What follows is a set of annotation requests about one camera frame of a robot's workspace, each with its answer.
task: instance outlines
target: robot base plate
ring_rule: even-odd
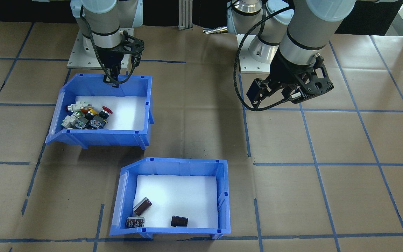
[[[128,34],[133,36],[133,29],[121,28],[120,30],[127,30]],[[85,39],[79,31],[77,34],[74,47],[72,48],[71,55],[69,55],[68,68],[73,69],[101,69],[99,62],[96,59],[93,48],[85,50],[83,43]],[[126,54],[122,59],[122,70],[129,70],[130,55]]]
[[[237,47],[242,41],[243,35],[236,35],[237,37]],[[240,50],[240,73],[243,74],[269,74],[270,73],[270,64],[258,62],[253,57],[251,57],[248,52],[248,47],[253,41],[255,35],[248,35],[245,40],[242,50]]]

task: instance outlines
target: blue plastic bin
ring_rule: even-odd
[[[217,210],[219,227],[188,228],[188,227],[145,227],[126,228],[127,217],[133,214],[133,201],[136,194],[138,175],[177,175],[177,176],[212,176],[217,181]],[[218,239],[225,233],[231,233],[228,162],[226,160],[179,159],[148,157],[121,169],[116,203],[113,210],[110,236],[139,233],[152,239],[154,233],[193,233],[211,235]]]
[[[154,123],[152,76],[132,75],[119,88],[111,87],[103,79],[104,75],[78,73],[60,89],[46,144],[59,141],[80,145],[84,149],[89,145],[140,146],[143,150],[150,145],[150,125]],[[144,128],[141,131],[64,129],[62,120],[71,114],[65,110],[65,106],[75,103],[76,96],[145,96]]]

